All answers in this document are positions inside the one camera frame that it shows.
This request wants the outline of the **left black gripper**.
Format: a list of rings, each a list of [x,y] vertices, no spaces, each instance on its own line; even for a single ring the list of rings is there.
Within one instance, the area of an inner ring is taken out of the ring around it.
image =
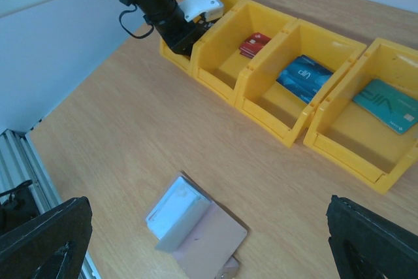
[[[207,21],[200,17],[196,22],[190,21],[184,24],[171,26],[166,30],[160,30],[163,41],[169,49],[178,55],[190,56],[193,45],[216,23],[215,20]]]

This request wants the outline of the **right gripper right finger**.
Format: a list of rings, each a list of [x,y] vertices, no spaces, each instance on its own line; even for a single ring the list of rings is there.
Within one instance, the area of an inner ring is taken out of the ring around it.
[[[417,235],[337,195],[326,216],[340,278],[417,278]]]

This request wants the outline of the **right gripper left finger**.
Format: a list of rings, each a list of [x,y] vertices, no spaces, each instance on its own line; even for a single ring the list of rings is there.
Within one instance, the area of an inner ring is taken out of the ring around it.
[[[1,278],[78,278],[92,234],[87,197],[75,197],[1,236]]]

